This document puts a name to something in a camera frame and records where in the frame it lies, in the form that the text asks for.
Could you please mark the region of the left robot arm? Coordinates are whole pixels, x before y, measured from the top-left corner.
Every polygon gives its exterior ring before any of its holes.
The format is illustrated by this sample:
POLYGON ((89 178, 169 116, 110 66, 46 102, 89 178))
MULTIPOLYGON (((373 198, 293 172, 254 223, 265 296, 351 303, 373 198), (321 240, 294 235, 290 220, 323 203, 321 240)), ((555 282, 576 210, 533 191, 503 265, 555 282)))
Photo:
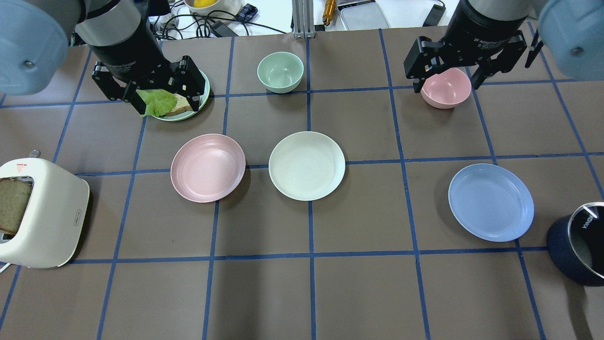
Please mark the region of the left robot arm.
POLYGON ((146 13, 133 0, 3 0, 1 91, 32 95, 51 82, 76 33, 99 58, 92 79, 110 101, 140 115, 164 116, 187 100, 202 106, 208 82, 190 56, 170 62, 146 13))

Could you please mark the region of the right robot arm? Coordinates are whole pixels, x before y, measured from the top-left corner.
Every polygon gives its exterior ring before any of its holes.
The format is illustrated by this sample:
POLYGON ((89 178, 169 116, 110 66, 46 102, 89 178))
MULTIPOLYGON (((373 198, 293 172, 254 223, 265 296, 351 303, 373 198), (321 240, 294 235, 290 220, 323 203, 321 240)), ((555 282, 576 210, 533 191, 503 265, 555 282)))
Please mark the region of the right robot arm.
POLYGON ((543 46, 559 71, 574 80, 602 80, 604 5, 601 0, 548 0, 538 15, 538 27, 527 43, 521 24, 532 0, 461 0, 442 39, 420 36, 403 66, 419 93, 427 79, 451 68, 477 69, 471 77, 476 90, 496 73, 507 73, 525 51, 530 67, 543 46))

